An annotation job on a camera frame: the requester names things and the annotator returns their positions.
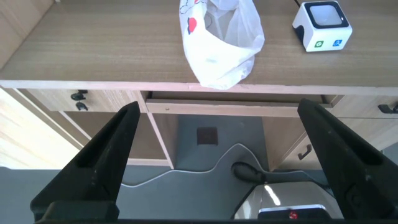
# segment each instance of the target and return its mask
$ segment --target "wooden drawer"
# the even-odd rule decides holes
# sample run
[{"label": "wooden drawer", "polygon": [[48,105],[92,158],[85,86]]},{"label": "wooden drawer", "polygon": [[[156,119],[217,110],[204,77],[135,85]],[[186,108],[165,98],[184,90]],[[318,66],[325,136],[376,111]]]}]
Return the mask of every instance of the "wooden drawer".
[{"label": "wooden drawer", "polygon": [[340,100],[331,112],[338,118],[393,118],[397,114],[385,114],[379,105],[388,105],[391,109],[398,104],[398,96],[340,96]]},{"label": "wooden drawer", "polygon": [[[28,90],[51,111],[78,111],[76,101],[71,95],[77,90]],[[88,90],[84,103],[89,112],[117,112],[124,105],[138,101],[141,113],[146,113],[146,107],[140,91],[132,90]]]},{"label": "wooden drawer", "polygon": [[302,98],[316,101],[327,110],[331,109],[327,98],[321,95],[260,93],[155,91],[146,100],[146,105],[150,113],[298,118],[297,107]]},{"label": "wooden drawer", "polygon": [[[378,150],[398,142],[398,119],[340,120]],[[299,154],[305,154],[308,146],[312,147],[305,133],[286,153],[278,169],[322,169],[313,149],[302,160],[299,159]]]}]

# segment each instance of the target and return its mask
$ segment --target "white cube device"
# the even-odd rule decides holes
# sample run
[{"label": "white cube device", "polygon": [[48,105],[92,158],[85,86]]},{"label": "white cube device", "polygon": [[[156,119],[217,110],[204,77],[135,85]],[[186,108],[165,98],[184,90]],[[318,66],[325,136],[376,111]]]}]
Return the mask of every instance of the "white cube device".
[{"label": "white cube device", "polygon": [[307,52],[341,50],[353,33],[337,1],[303,2],[293,28]]}]

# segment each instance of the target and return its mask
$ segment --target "white plastic bag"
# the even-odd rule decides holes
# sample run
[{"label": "white plastic bag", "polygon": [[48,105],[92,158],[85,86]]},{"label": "white plastic bag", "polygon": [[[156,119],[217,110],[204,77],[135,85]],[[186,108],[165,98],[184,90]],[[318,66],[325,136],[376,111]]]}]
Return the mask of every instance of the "white plastic bag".
[{"label": "white plastic bag", "polygon": [[252,0],[180,0],[180,25],[195,76],[219,90],[249,75],[265,41]]}]

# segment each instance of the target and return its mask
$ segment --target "desk surface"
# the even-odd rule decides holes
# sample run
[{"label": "desk surface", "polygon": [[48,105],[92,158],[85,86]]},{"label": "desk surface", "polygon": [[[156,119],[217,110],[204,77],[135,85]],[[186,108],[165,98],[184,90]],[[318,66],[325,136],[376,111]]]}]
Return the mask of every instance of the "desk surface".
[{"label": "desk surface", "polygon": [[[295,36],[294,0],[254,1],[266,43],[229,91],[398,95],[398,1],[345,0],[354,32],[344,50],[308,54]],[[212,91],[184,56],[179,0],[63,0],[0,73],[10,88]]]}]

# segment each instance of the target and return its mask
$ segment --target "green icon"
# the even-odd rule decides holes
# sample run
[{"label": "green icon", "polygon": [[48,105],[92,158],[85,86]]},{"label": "green icon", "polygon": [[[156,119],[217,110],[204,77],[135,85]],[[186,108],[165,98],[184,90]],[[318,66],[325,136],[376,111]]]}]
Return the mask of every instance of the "green icon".
[{"label": "green icon", "polygon": [[322,47],[322,45],[323,45],[323,40],[318,41],[318,42],[315,44],[315,47],[316,47],[316,48],[317,48],[317,47]]}]

